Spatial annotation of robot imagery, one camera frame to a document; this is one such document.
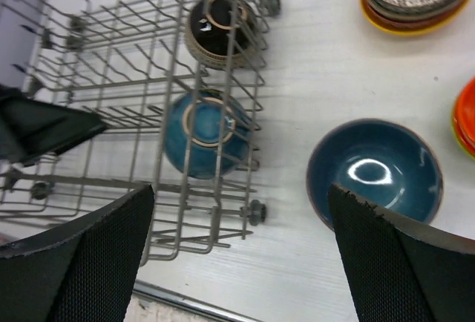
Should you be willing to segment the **orange bowl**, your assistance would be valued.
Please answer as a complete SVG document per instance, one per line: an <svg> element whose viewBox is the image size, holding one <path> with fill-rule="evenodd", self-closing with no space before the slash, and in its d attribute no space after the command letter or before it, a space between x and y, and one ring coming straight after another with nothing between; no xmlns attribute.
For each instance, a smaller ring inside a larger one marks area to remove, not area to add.
<svg viewBox="0 0 475 322"><path fill-rule="evenodd" d="M474 147L474 78L461 90L453 108L463 135Z"/></svg>

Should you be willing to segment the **glossy teal blue bowl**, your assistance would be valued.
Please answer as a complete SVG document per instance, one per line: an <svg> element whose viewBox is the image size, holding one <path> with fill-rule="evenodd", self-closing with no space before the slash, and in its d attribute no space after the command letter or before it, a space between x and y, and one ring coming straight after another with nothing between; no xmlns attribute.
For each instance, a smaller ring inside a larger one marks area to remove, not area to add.
<svg viewBox="0 0 475 322"><path fill-rule="evenodd" d="M202 89L196 102L187 93L171 104L166 122L164 152L168 161L184 171L186 147L192 135L188 175L199 180L215 178L217 150L222 147L220 173L234 171L249 156L251 121L242 105L228 98L226 113L221 115L223 92Z"/></svg>

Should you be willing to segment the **lime green bowl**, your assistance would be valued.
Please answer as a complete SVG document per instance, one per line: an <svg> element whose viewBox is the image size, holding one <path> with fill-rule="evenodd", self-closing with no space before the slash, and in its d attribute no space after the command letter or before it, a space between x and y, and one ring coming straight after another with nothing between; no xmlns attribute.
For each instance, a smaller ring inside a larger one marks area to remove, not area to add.
<svg viewBox="0 0 475 322"><path fill-rule="evenodd" d="M451 116L451 127L452 127L452 132L453 136L458 143L459 147L473 160L475 158L474 156L474 147L472 144L470 144L465 136L463 135L459 124L458 124L458 119L456 118L456 111L455 108L452 110L452 116Z"/></svg>

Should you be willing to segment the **matte blue bowl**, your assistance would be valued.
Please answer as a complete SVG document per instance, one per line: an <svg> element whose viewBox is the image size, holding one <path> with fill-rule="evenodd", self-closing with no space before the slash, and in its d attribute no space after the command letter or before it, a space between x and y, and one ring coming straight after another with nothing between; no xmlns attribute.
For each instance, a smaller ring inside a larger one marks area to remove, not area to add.
<svg viewBox="0 0 475 322"><path fill-rule="evenodd" d="M423 223L433 221L444 192L442 169L432 148L409 128L376 118L335 127L312 151L307 195L328 228L333 219L327 193L333 184Z"/></svg>

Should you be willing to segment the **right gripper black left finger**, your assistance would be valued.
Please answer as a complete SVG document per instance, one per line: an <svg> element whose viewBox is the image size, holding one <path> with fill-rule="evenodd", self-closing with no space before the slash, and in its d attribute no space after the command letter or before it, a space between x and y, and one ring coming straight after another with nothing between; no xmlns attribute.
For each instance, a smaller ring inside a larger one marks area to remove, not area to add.
<svg viewBox="0 0 475 322"><path fill-rule="evenodd" d="M144 185L1 246L2 321L123 321L154 210Z"/></svg>

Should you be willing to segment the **yellow bowl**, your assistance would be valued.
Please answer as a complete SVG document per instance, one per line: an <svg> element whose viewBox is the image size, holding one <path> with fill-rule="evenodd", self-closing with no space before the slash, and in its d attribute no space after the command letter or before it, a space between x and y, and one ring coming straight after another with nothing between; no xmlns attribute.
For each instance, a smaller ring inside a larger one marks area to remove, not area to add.
<svg viewBox="0 0 475 322"><path fill-rule="evenodd" d="M365 19L375 28L394 36L423 36L432 33L441 27L450 24L467 7L471 0L463 0L447 15L437 21L423 23L410 23L409 27L397 27L389 20L376 15L376 11L368 4L367 0L359 0L359 7Z"/></svg>

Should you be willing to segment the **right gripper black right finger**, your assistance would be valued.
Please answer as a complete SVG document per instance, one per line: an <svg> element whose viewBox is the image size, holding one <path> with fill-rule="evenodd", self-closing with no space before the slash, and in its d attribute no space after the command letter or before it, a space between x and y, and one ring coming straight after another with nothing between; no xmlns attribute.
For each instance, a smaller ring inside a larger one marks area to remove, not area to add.
<svg viewBox="0 0 475 322"><path fill-rule="evenodd" d="M327 199L360 321L474 320L474 240L337 184Z"/></svg>

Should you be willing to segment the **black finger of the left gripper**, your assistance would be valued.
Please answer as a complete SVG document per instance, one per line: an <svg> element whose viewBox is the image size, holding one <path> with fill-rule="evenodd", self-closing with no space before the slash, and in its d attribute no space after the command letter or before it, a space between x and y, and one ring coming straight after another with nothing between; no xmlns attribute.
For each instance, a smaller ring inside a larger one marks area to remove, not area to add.
<svg viewBox="0 0 475 322"><path fill-rule="evenodd" d="M1 159L33 165L59 156L108 129L99 114L27 98L1 86Z"/></svg>

